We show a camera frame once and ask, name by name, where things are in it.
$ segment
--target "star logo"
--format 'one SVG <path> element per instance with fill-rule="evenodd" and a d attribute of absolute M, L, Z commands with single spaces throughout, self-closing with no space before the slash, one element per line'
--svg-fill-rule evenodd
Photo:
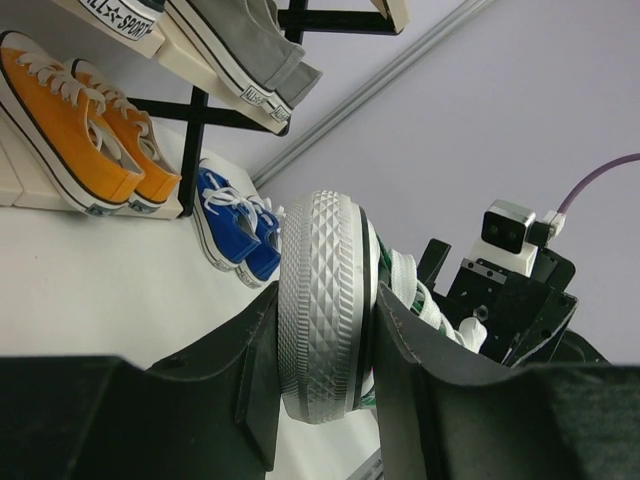
<path fill-rule="evenodd" d="M 110 17 L 113 23 L 122 19 L 122 15 L 120 15 L 120 7 L 111 8 L 109 5 L 105 6 L 107 7 L 107 11 L 103 13 L 105 17 Z"/>

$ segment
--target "orange sneaker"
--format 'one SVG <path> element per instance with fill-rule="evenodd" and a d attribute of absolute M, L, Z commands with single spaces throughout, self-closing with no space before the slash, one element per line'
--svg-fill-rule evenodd
<path fill-rule="evenodd" d="M 144 170 L 144 180 L 136 187 L 129 206 L 141 213 L 156 211 L 180 182 L 180 175 L 171 168 L 160 152 L 149 114 L 129 103 L 124 93 L 89 62 L 71 60 L 66 66 L 77 80 L 105 96 L 107 110 L 103 113 L 104 118 L 124 148 Z"/>
<path fill-rule="evenodd" d="M 0 115 L 60 195 L 90 215 L 125 206 L 144 173 L 101 116 L 104 96 L 18 32 L 0 31 L 0 73 Z"/>

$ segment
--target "sneaker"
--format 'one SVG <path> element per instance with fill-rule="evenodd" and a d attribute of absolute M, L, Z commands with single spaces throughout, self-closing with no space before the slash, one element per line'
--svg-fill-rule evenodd
<path fill-rule="evenodd" d="M 90 215 L 125 206 L 144 173 L 102 117 L 102 94 L 18 32 L 0 32 L 0 71 L 0 114 L 60 195 Z"/>
<path fill-rule="evenodd" d="M 384 247 L 347 195 L 315 192 L 293 203 L 282 228 L 278 367 L 290 417 L 323 423 L 372 403 L 366 346 L 379 279 L 427 324 L 479 351 L 487 332 L 477 319 L 454 330 L 413 257 Z"/>
<path fill-rule="evenodd" d="M 236 269 L 242 282 L 250 288 L 260 288 L 267 283 L 280 266 L 280 219 L 284 210 L 272 211 L 271 200 L 249 197 L 258 213 L 256 235 L 260 245 L 247 255 L 247 258 Z"/>
<path fill-rule="evenodd" d="M 78 0 L 91 15 L 118 35 L 137 42 L 151 33 L 165 0 Z"/>
<path fill-rule="evenodd" d="M 168 0 L 167 12 L 227 87 L 260 106 L 304 50 L 260 28 L 246 0 Z"/>
<path fill-rule="evenodd" d="M 254 20 L 267 32 L 280 36 L 278 5 L 273 0 L 246 0 Z M 278 122 L 286 122 L 296 108 L 317 85 L 322 72 L 300 62 L 278 85 L 262 108 Z"/>
<path fill-rule="evenodd" d="M 102 116 L 145 173 L 129 199 L 129 207 L 139 213 L 155 212 L 167 202 L 181 177 L 162 155 L 149 114 L 133 106 L 125 94 L 89 62 L 77 59 L 66 65 L 77 80 L 105 96 L 107 109 Z"/>
<path fill-rule="evenodd" d="M 253 204 L 215 173 L 207 160 L 200 162 L 194 203 L 198 238 L 218 270 L 234 270 L 258 248 L 258 214 Z"/>

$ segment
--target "cable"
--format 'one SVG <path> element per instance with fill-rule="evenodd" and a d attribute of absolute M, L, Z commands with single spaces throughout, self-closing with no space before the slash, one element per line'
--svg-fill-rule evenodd
<path fill-rule="evenodd" d="M 631 155 L 626 155 L 624 157 L 611 160 L 610 162 L 605 163 L 601 167 L 596 168 L 593 172 L 591 172 L 589 175 L 584 177 L 580 181 L 580 183 L 578 183 L 575 187 L 573 187 L 573 190 L 571 190 L 569 195 L 567 195 L 567 198 L 565 198 L 564 201 L 560 204 L 560 208 L 558 208 L 557 210 L 558 213 L 562 213 L 563 215 L 565 215 L 567 213 L 567 210 L 569 210 L 569 207 L 571 206 L 573 201 L 582 192 L 582 190 L 584 190 L 587 187 L 587 185 L 589 185 L 591 182 L 593 182 L 596 178 L 598 178 L 603 173 L 608 172 L 612 168 L 619 167 L 620 165 L 624 165 L 625 163 L 631 163 L 631 162 L 637 162 L 637 161 L 640 161 L 640 153 L 633 153 Z"/>

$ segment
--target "blue sneaker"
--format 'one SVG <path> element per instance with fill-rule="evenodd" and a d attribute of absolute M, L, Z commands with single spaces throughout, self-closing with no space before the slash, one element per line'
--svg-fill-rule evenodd
<path fill-rule="evenodd" d="M 245 285 L 259 288 L 269 281 L 280 265 L 280 218 L 284 213 L 282 209 L 274 213 L 269 199 L 251 197 L 249 200 L 258 213 L 256 234 L 260 246 L 247 255 L 236 272 Z"/>
<path fill-rule="evenodd" d="M 198 170 L 195 224 L 209 261 L 219 270 L 237 268 L 256 248 L 258 213 L 250 201 L 233 188 L 226 178 L 206 167 Z"/>

